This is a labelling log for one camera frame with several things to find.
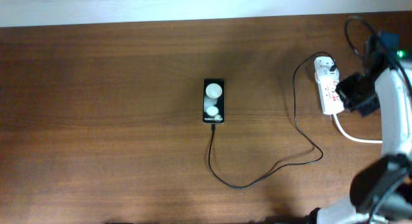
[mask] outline green light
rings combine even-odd
[[[397,51],[397,55],[399,58],[403,58],[403,56],[405,56],[405,53],[401,50]]]

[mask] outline wooden table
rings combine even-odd
[[[322,114],[314,66],[298,73],[302,130],[324,151],[242,191],[207,167],[203,80],[226,80],[212,164],[243,185],[312,146],[292,124],[292,74],[330,52],[341,78],[361,70],[348,15],[0,29],[1,223],[242,223],[305,215],[345,196],[380,145],[343,137]],[[412,46],[412,13],[364,14]],[[351,29],[362,45],[367,31]],[[339,115],[380,138],[380,114]],[[303,162],[311,151],[286,160]]]

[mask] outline white cable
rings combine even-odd
[[[348,135],[345,130],[342,128],[341,124],[339,123],[339,120],[337,119],[337,115],[333,114],[333,119],[335,120],[335,124],[337,126],[337,129],[339,129],[339,131],[342,133],[342,135],[344,135],[346,138],[353,140],[355,142],[360,142],[360,143],[365,143],[365,144],[381,144],[382,140],[363,140],[363,139],[358,139],[355,137],[352,137],[350,135]]]

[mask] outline white wall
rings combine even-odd
[[[412,0],[0,0],[0,26],[412,10]]]

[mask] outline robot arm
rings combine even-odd
[[[349,197],[315,210],[307,223],[364,223],[371,221],[370,214],[375,221],[412,219],[412,185],[404,183],[412,172],[412,95],[408,90],[412,61],[399,61],[404,73],[398,62],[392,64],[385,44],[396,49],[397,36],[393,40],[390,34],[373,35],[366,43],[364,74],[352,75],[337,86],[350,111],[366,116],[381,108],[382,157],[356,175]]]

